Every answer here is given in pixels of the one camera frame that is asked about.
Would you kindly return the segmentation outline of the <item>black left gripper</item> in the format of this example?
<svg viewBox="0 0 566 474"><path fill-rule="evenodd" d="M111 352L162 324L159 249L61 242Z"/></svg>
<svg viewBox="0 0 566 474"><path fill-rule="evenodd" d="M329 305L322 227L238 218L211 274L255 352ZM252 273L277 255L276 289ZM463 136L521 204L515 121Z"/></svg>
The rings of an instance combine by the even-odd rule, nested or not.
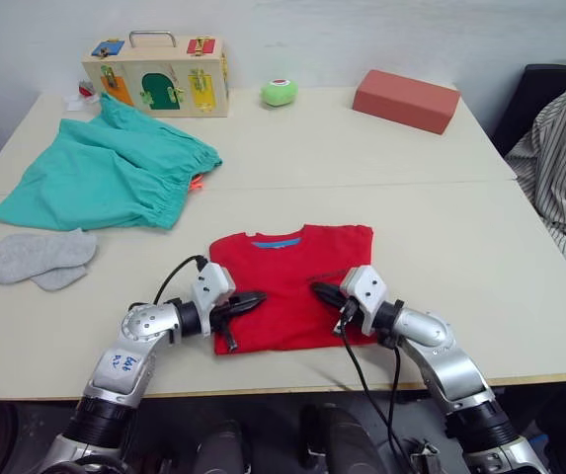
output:
<svg viewBox="0 0 566 474"><path fill-rule="evenodd" d="M244 291L234 293L227 301L215 306L209 314L210 330L223 336L230 353L238 349L238 344L231 332L230 321L236 315L254 310L267 299L264 291Z"/></svg>

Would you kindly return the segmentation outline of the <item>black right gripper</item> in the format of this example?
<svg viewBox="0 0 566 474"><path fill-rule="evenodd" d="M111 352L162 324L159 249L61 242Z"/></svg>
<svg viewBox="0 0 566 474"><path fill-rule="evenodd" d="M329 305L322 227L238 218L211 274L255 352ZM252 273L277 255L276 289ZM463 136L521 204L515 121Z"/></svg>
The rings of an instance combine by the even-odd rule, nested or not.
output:
<svg viewBox="0 0 566 474"><path fill-rule="evenodd" d="M335 336L343 337L349 326L361 326L359 302L354 297L345 296L338 285L316 281L310 288L321 301L339 310L339 319L333 329Z"/></svg>

